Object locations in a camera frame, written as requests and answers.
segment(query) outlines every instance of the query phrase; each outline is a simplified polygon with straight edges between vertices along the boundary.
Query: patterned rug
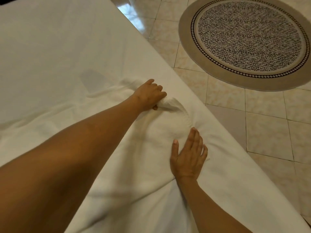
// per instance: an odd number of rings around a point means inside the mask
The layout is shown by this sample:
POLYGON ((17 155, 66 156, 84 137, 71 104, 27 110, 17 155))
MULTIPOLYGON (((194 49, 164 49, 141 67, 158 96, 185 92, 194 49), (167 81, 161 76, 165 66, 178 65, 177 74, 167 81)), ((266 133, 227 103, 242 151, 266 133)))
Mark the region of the patterned rug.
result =
POLYGON ((197 0, 179 36, 202 69, 227 83, 282 91, 311 80, 311 24, 278 0, 197 0))

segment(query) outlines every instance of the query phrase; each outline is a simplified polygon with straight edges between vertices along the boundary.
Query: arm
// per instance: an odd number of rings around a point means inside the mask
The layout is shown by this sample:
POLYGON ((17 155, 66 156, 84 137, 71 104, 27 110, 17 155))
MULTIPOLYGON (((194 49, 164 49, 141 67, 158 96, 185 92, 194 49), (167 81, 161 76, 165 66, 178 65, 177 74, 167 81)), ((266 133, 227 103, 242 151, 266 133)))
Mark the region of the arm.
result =
POLYGON ((251 233, 199 187, 196 180, 207 157, 207 147, 203 145, 199 132, 195 128, 190 130, 185 146, 179 155, 178 147, 178 141, 174 140, 170 159, 171 170, 188 202, 199 232, 251 233))
POLYGON ((130 125, 166 96, 153 81, 0 167, 0 232, 64 232, 130 125))

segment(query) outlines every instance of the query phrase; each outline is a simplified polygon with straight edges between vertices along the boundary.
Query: hand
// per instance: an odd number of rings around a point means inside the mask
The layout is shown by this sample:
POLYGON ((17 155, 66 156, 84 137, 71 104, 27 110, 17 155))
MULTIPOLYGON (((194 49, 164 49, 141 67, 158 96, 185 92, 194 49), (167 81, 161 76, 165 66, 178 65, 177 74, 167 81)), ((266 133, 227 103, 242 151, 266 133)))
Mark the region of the hand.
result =
POLYGON ((131 96, 134 98, 138 106, 142 111, 150 109, 157 110, 157 103, 166 97, 166 92, 163 92, 163 86, 153 83, 154 79, 149 79, 143 85, 136 89, 134 94, 131 96))
POLYGON ((194 127, 191 128, 185 146, 179 155, 178 147, 178 141, 174 140, 170 166, 176 181, 179 182, 183 178, 196 181, 207 157, 207 147, 203 144, 203 139, 198 130, 194 127))

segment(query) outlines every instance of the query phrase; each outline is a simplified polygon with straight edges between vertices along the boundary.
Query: bed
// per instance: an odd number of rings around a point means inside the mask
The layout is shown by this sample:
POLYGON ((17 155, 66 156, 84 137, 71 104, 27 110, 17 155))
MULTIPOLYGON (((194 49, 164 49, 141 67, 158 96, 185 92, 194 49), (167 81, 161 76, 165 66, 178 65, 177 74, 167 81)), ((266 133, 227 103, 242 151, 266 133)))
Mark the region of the bed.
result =
MULTIPOLYGON (((18 0, 0 7, 0 36, 0 132, 9 123, 60 103, 83 100, 124 77, 154 78, 181 103, 207 140, 209 160, 198 182, 220 207, 254 233, 311 232, 264 172, 110 0, 18 0)), ((96 203, 87 201, 95 211, 96 203)), ((144 226, 140 228, 144 232, 196 232, 175 180, 136 200, 131 208, 136 209, 132 224, 144 226), (149 206, 149 213, 140 212, 141 206, 149 206)), ((126 212, 127 207, 120 209, 126 212)), ((66 232, 99 232, 105 229, 103 218, 84 224, 75 217, 66 232)), ((119 227, 118 232, 129 229, 119 227)))

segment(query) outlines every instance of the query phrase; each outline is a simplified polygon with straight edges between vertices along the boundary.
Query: marble floor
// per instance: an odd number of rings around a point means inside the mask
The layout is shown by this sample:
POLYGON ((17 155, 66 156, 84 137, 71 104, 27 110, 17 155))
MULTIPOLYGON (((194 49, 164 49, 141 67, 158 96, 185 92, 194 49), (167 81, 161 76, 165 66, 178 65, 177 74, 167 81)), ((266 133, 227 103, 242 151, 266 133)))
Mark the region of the marble floor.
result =
MULTIPOLYGON (((178 21, 196 0, 112 0, 311 223, 311 82, 260 92, 205 73, 179 42, 178 21)), ((311 0, 281 0, 311 21, 311 0)))

